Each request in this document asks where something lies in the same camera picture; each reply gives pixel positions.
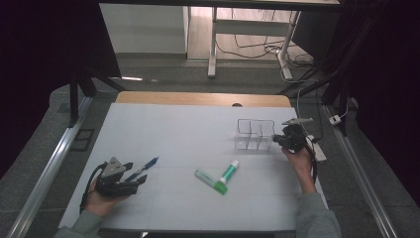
plug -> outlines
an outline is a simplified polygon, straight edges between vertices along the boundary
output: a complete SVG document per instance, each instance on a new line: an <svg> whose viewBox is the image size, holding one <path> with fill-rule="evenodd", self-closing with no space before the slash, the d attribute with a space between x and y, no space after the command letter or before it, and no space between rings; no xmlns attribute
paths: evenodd
<svg viewBox="0 0 420 238"><path fill-rule="evenodd" d="M333 117L330 117L330 123L332 124L332 125L337 125L337 124L339 124L341 122L341 119L340 119L340 117L338 116L338 115L335 115L335 116L333 116Z"/></svg>

blue pen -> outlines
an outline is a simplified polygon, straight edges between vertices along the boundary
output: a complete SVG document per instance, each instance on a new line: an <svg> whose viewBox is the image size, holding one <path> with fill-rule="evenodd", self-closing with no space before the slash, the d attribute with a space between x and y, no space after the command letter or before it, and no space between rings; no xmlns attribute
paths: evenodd
<svg viewBox="0 0 420 238"><path fill-rule="evenodd" d="M136 171L134 174L130 175L125 181L131 181L135 177L139 176L143 171L146 171L148 168L152 167L158 161L158 157L153 158L147 164L145 164L140 170Z"/></svg>

pen holder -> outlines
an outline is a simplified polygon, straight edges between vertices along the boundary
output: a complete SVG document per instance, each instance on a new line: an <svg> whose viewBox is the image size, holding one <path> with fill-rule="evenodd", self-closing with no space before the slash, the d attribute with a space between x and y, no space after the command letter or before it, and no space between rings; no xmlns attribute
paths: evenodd
<svg viewBox="0 0 420 238"><path fill-rule="evenodd" d="M273 121L239 119L235 137L235 149L269 150L273 135Z"/></svg>

green cap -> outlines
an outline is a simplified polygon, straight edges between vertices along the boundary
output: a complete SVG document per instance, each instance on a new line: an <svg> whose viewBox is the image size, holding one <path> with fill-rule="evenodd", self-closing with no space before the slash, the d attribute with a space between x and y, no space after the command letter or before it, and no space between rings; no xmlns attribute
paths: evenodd
<svg viewBox="0 0 420 238"><path fill-rule="evenodd" d="M217 181L216 183L214 183L213 187L214 187L214 189L216 189L217 191L219 191L223 195L226 193L226 191L228 191L228 188L220 181Z"/></svg>

sleeve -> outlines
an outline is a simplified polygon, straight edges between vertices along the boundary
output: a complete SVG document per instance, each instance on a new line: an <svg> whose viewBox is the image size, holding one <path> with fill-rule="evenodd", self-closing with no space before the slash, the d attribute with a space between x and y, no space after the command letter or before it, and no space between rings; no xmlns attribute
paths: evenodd
<svg viewBox="0 0 420 238"><path fill-rule="evenodd" d="M296 236L298 238L341 237L336 215L324 206L318 192L302 194L300 197Z"/></svg>
<svg viewBox="0 0 420 238"><path fill-rule="evenodd" d="M104 219L89 211L82 211L73 227L61 227L54 238L97 238L98 230Z"/></svg>

